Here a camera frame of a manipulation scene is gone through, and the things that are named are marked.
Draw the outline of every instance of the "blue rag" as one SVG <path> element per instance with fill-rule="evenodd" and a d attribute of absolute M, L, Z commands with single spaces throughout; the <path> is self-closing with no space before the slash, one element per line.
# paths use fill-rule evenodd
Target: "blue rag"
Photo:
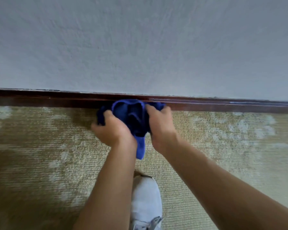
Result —
<path fill-rule="evenodd" d="M 106 110 L 111 110 L 115 117 L 126 124 L 138 142 L 137 159 L 140 160 L 144 158 L 145 154 L 145 135 L 147 132 L 151 133 L 145 104 L 154 106 L 159 111 L 165 106 L 164 103 L 160 102 L 144 103 L 137 99 L 123 99 L 111 105 L 102 106 L 97 112 L 98 124 L 105 125 L 104 112 Z"/>

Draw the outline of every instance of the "hand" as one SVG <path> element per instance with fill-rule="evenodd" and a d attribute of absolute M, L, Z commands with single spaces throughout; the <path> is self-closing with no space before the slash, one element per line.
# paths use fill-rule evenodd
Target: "hand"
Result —
<path fill-rule="evenodd" d="M 137 147 L 137 141 L 131 135 L 129 128 L 121 120 L 116 118 L 112 111 L 104 112 L 105 126 L 92 124 L 92 131 L 100 141 L 110 147 L 119 143 L 127 143 L 130 146 Z"/>
<path fill-rule="evenodd" d="M 153 106 L 146 104 L 146 110 L 149 115 L 152 144 L 157 152 L 163 154 L 169 143 L 177 139 L 171 108 L 166 106 L 158 111 Z"/>

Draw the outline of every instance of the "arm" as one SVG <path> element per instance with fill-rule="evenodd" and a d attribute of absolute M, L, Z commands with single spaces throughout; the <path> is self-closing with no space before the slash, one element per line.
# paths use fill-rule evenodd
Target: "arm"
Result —
<path fill-rule="evenodd" d="M 147 106 L 152 143 L 186 183 L 219 229 L 288 229 L 288 208 L 217 166 L 173 125 L 169 107 Z"/>
<path fill-rule="evenodd" d="M 129 228 L 137 142 L 111 111 L 104 116 L 106 125 L 92 130 L 111 150 L 73 230 Z"/>

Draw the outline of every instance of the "forearm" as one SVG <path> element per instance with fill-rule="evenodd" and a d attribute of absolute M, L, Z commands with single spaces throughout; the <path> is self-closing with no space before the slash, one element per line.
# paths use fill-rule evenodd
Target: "forearm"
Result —
<path fill-rule="evenodd" d="M 128 229 L 136 146 L 111 148 L 74 230 Z"/>
<path fill-rule="evenodd" d="M 288 228 L 288 209 L 231 175 L 178 137 L 163 155 L 219 229 Z"/>

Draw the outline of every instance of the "person's left arm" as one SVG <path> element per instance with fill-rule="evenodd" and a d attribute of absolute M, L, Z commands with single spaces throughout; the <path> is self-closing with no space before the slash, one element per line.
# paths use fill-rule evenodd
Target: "person's left arm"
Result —
<path fill-rule="evenodd" d="M 104 116 L 106 125 L 92 130 L 111 150 L 73 230 L 129 228 L 137 142 L 111 111 Z"/>

